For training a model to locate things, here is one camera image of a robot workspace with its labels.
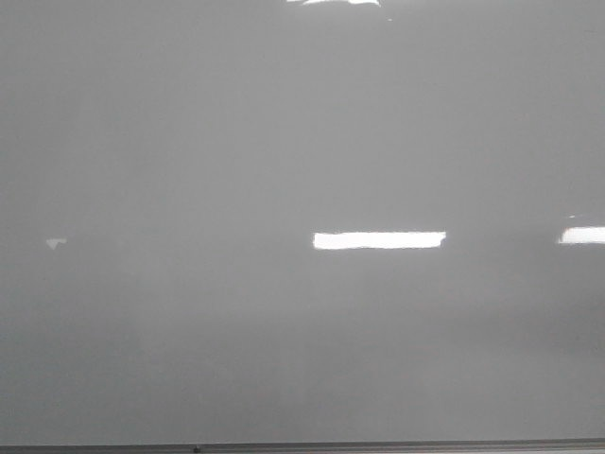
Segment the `white whiteboard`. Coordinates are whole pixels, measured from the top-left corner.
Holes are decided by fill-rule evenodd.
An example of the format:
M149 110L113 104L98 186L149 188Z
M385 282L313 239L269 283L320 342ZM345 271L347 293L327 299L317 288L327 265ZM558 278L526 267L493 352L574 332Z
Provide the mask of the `white whiteboard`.
M600 1L5 1L5 445L600 438Z

